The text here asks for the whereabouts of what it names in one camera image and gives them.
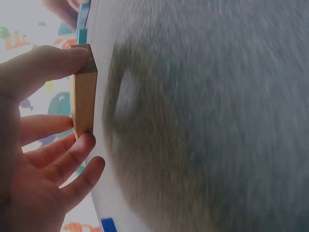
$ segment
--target fingernail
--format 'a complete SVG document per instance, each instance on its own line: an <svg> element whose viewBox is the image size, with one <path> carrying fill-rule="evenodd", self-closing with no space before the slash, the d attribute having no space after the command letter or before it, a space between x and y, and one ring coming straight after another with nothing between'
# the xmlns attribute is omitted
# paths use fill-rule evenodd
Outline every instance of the fingernail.
<svg viewBox="0 0 309 232"><path fill-rule="evenodd" d="M81 56L90 55L89 50L83 47L73 47L70 49L70 51L75 55L81 55Z"/></svg>

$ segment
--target teal object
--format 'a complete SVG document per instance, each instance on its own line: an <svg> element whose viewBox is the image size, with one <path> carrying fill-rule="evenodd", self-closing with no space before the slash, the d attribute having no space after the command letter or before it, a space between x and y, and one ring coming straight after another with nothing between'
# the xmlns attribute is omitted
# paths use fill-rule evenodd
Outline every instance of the teal object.
<svg viewBox="0 0 309 232"><path fill-rule="evenodd" d="M0 27L0 38L6 40L9 36L9 30L6 27Z"/></svg>
<svg viewBox="0 0 309 232"><path fill-rule="evenodd" d="M70 106L70 93L60 92L54 96L54 98L49 103L48 107L49 115L66 115L71 116L71 106ZM56 136L62 138L73 131L67 130L65 132L59 133Z"/></svg>
<svg viewBox="0 0 309 232"><path fill-rule="evenodd" d="M80 29L77 31L77 44L87 43L87 29Z"/></svg>
<svg viewBox="0 0 309 232"><path fill-rule="evenodd" d="M65 23L61 23L59 30L58 30L58 36L67 35L74 33L73 30L71 30Z"/></svg>
<svg viewBox="0 0 309 232"><path fill-rule="evenodd" d="M77 17L77 29L84 29L86 27L88 14L90 10L90 1L80 4L79 13Z"/></svg>
<svg viewBox="0 0 309 232"><path fill-rule="evenodd" d="M77 174L80 175L85 170L85 167L83 165L79 166L79 168L76 170Z"/></svg>

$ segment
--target finger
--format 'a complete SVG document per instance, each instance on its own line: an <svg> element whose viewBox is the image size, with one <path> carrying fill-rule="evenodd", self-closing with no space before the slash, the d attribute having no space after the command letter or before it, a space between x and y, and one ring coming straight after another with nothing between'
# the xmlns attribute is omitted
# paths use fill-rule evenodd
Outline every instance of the finger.
<svg viewBox="0 0 309 232"><path fill-rule="evenodd" d="M73 146L75 141L75 135L72 132L63 138L52 142L51 144L24 154L30 164L36 168L46 168L52 162L65 154Z"/></svg>
<svg viewBox="0 0 309 232"><path fill-rule="evenodd" d="M105 167L102 157L94 157L85 170L69 185L61 189L67 211L77 206L99 181Z"/></svg>
<svg viewBox="0 0 309 232"><path fill-rule="evenodd" d="M76 30L78 12L66 0L43 0L43 6L57 15L72 30Z"/></svg>
<svg viewBox="0 0 309 232"><path fill-rule="evenodd" d="M21 146L30 144L52 134L67 131L73 127L72 118L59 115L33 115L21 117Z"/></svg>
<svg viewBox="0 0 309 232"><path fill-rule="evenodd" d="M80 4L82 4L82 3L87 3L87 2L89 2L90 0L77 0Z"/></svg>
<svg viewBox="0 0 309 232"><path fill-rule="evenodd" d="M89 59L85 48L40 46L0 64L0 95L22 101L46 81L69 76Z"/></svg>
<svg viewBox="0 0 309 232"><path fill-rule="evenodd" d="M43 174L58 186L62 185L83 163L95 144L96 140L92 134L83 134L63 156L45 168Z"/></svg>
<svg viewBox="0 0 309 232"><path fill-rule="evenodd" d="M69 5L77 12L79 12L80 4L77 0L69 0Z"/></svg>

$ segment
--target blue tab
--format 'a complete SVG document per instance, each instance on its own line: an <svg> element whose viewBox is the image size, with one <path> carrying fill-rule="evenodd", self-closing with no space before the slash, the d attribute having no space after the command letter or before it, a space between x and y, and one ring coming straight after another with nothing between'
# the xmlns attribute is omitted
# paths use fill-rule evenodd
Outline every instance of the blue tab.
<svg viewBox="0 0 309 232"><path fill-rule="evenodd" d="M77 30L84 29L86 27L86 22L88 19L88 14L90 10L90 2L80 4L78 18L77 18Z"/></svg>
<svg viewBox="0 0 309 232"><path fill-rule="evenodd" d="M112 218L106 218L101 220L104 232L117 232L114 221Z"/></svg>

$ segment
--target blue plastic piece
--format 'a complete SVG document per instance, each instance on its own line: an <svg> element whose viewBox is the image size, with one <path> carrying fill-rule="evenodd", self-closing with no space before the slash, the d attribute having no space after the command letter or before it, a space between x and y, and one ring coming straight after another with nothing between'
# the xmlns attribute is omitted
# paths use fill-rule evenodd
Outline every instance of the blue plastic piece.
<svg viewBox="0 0 309 232"><path fill-rule="evenodd" d="M79 13L77 17L77 30L85 29L88 19L88 14L90 10L90 2L82 3L79 8Z"/></svg>
<svg viewBox="0 0 309 232"><path fill-rule="evenodd" d="M77 31L77 44L85 44L87 43L87 29L80 29Z"/></svg>
<svg viewBox="0 0 309 232"><path fill-rule="evenodd" d="M114 221L112 218L106 218L101 220L104 232L117 232Z"/></svg>

